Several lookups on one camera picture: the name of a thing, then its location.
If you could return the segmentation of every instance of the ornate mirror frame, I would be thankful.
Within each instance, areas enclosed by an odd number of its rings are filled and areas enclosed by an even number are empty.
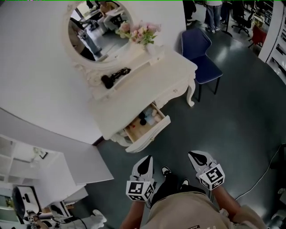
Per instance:
[[[128,2],[114,2],[119,4],[124,9],[131,26],[138,23],[138,20]],[[126,50],[123,51],[120,55],[117,55],[116,59],[108,62],[94,62],[81,56],[72,46],[68,36],[68,23],[70,17],[72,12],[81,3],[83,3],[83,1],[69,1],[67,4],[67,10],[63,16],[62,43],[68,56],[72,59],[74,67],[83,72],[89,85],[93,87],[101,83],[100,76],[103,74],[108,74],[108,72],[113,71],[113,69],[116,69],[118,66],[120,66],[122,62],[127,61],[130,58],[130,55],[132,55],[134,52],[134,47],[132,42],[129,41],[126,44]]]

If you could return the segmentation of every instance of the pink flowers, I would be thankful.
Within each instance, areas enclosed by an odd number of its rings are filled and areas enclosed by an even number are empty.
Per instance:
[[[116,33],[119,34],[121,38],[129,38],[132,42],[147,45],[154,43],[153,39],[156,37],[154,34],[160,31],[160,25],[141,21],[132,28],[128,22],[123,22]]]

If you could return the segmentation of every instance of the black office chair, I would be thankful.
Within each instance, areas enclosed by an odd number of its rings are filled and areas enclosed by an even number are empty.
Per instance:
[[[255,9],[251,9],[251,13],[248,19],[245,20],[243,3],[234,1],[233,4],[234,5],[232,7],[232,18],[238,23],[238,25],[232,25],[231,27],[240,28],[240,30],[238,31],[239,34],[240,34],[240,31],[243,30],[250,37],[248,29],[251,28],[251,23],[253,21],[253,15],[255,13]]]

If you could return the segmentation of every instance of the jeans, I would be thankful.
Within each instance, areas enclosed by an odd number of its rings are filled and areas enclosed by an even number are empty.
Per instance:
[[[208,26],[213,31],[219,28],[220,8],[222,5],[206,5],[206,12],[208,14]]]
[[[151,207],[159,200],[166,198],[169,195],[173,195],[180,192],[197,191],[205,194],[203,189],[193,187],[191,185],[183,185],[180,190],[178,186],[178,177],[172,173],[166,175],[164,183],[160,186],[158,191],[154,194]]]

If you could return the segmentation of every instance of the person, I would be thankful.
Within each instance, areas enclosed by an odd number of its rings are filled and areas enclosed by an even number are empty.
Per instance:
[[[117,29],[117,26],[113,24],[110,19],[113,18],[111,15],[107,15],[106,13],[113,10],[117,9],[118,6],[114,2],[105,2],[105,1],[100,1],[100,12],[102,13],[102,18],[100,18],[97,23],[102,29],[102,31],[105,33],[108,29],[113,31]]]
[[[206,28],[207,31],[215,33],[220,30],[219,20],[222,3],[222,1],[206,1],[206,22],[208,24],[208,27]]]
[[[147,223],[141,229],[265,229],[262,219],[248,206],[240,206],[222,185],[213,189],[221,212],[204,190],[184,179],[177,190],[178,178],[166,166],[165,177],[151,201]],[[120,229],[139,229],[145,202],[133,201]]]
[[[221,18],[222,18],[222,19],[220,20],[220,22],[221,22],[223,25],[226,25],[226,24],[227,24],[228,14],[229,14],[228,3],[227,3],[227,1],[223,1],[223,5],[222,5],[221,10],[220,10],[220,16],[221,16]]]
[[[86,59],[95,61],[92,52],[83,44],[83,42],[78,37],[78,34],[81,33],[82,30],[78,27],[72,20],[68,23],[68,36],[70,38],[72,46],[75,50]]]
[[[90,1],[86,1],[86,5],[88,6],[89,9],[92,9],[94,5]]]
[[[186,25],[190,25],[192,21],[192,14],[197,11],[196,5],[193,0],[183,1],[185,22]]]

